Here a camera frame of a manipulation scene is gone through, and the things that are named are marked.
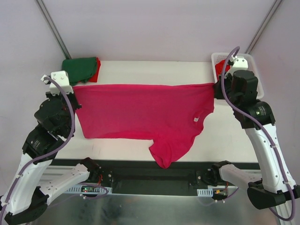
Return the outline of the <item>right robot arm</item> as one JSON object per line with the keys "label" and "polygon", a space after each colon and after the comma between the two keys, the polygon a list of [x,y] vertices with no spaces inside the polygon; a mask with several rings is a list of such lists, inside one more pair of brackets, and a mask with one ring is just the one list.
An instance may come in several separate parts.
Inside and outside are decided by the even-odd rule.
{"label": "right robot arm", "polygon": [[245,130],[255,150],[260,176],[249,174],[229,161],[212,165],[202,175],[211,186],[229,182],[246,191],[257,209],[266,209],[294,201],[300,187],[288,171],[277,139],[275,118],[269,104],[257,99],[258,78],[252,71],[227,72],[215,84],[215,98],[225,99]]}

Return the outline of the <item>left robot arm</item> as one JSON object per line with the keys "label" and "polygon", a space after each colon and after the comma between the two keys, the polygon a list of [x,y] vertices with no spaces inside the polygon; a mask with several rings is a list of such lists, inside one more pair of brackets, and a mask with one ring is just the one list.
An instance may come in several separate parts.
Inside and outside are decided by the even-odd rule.
{"label": "left robot arm", "polygon": [[34,114],[37,126],[22,147],[15,180],[0,198],[0,219],[9,225],[34,221],[69,188],[81,182],[95,182],[100,175],[99,165],[87,157],[59,178],[39,184],[58,151],[73,137],[75,112],[81,108],[74,93],[47,92],[46,97]]}

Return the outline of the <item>pink t shirt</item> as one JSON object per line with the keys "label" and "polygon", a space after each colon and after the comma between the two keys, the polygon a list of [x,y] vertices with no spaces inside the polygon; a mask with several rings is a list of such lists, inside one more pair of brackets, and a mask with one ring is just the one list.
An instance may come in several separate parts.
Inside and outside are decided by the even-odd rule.
{"label": "pink t shirt", "polygon": [[214,111],[212,83],[103,84],[74,92],[85,138],[152,140],[150,153],[164,169],[189,152]]}

